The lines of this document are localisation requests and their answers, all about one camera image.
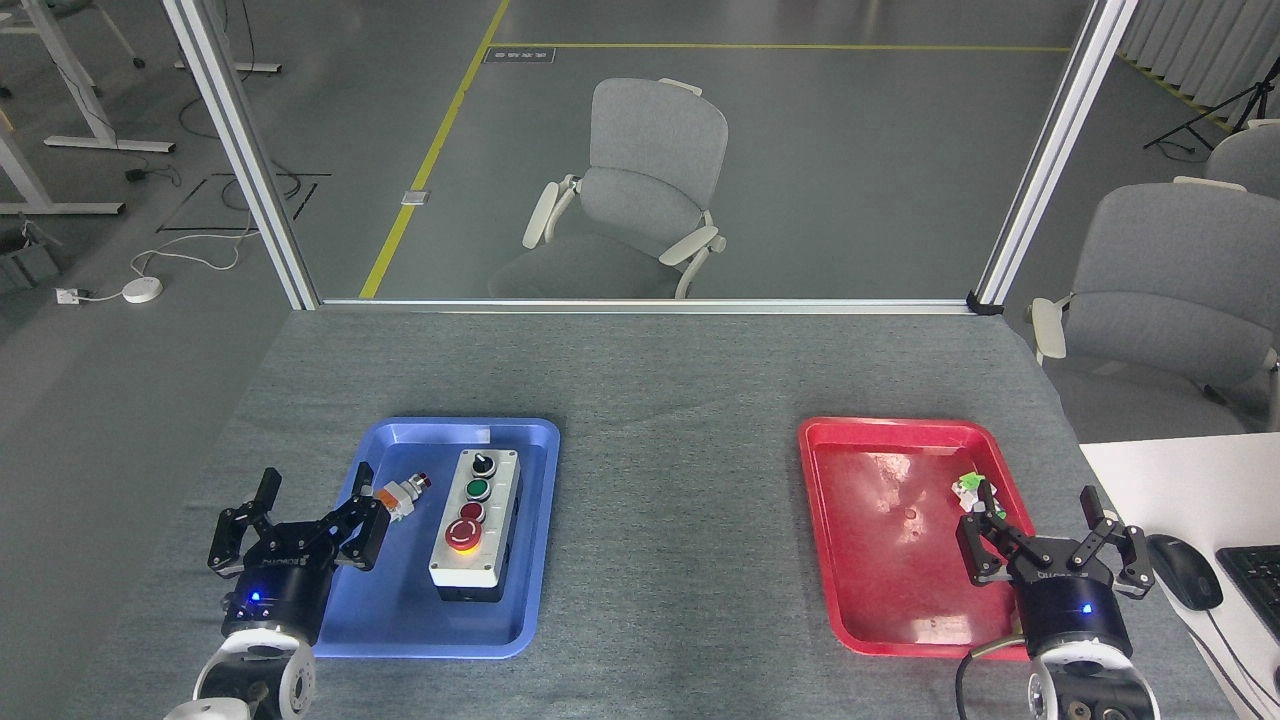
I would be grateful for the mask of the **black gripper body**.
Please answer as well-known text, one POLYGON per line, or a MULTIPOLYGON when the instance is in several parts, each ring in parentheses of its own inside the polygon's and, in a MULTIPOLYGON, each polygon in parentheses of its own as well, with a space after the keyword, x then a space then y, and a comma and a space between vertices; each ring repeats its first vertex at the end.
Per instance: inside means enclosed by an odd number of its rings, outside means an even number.
POLYGON ((244 553, 244 570, 224 597, 223 635, 274 628, 317 643, 338 544, 312 523, 282 523, 244 553))
POLYGON ((1038 659, 1062 644, 1098 641, 1130 657, 1133 647, 1110 569, 1098 559, 1070 569, 1068 562, 1076 556, 1071 550, 1052 550, 1050 556, 1047 568, 1033 562, 1029 553, 1010 560, 1028 656, 1038 659))

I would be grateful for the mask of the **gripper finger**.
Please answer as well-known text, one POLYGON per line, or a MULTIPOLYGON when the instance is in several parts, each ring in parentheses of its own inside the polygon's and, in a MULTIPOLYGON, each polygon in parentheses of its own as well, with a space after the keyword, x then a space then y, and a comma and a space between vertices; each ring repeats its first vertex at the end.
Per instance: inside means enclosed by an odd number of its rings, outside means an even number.
POLYGON ((316 521, 315 539, 333 568, 351 565, 370 571, 376 564, 390 511, 375 496, 372 478, 369 462, 358 462, 351 496, 316 521))
POLYGON ((978 501, 957 524, 957 542, 961 547, 966 574, 973 585, 986 585, 1011 577, 1002 568, 1018 560, 1041 568, 1041 548, 1030 536, 998 515, 993 486, 980 480, 978 501))
POLYGON ((269 519, 278 492, 282 474, 275 468, 266 468, 255 495, 238 507, 223 509, 218 514, 212 541, 207 556, 207 566, 221 578, 233 578, 244 570, 241 552, 244 533, 252 527, 260 539, 273 537, 273 524, 269 519))
POLYGON ((1105 544, 1112 544, 1123 560, 1123 569, 1115 575, 1115 580, 1120 584, 1119 592, 1134 600, 1143 600, 1155 585, 1155 570, 1146 533, 1137 525, 1125 524, 1119 515, 1108 511, 1093 486, 1085 486, 1079 500, 1091 532, 1068 553, 1068 570, 1083 571, 1105 544))

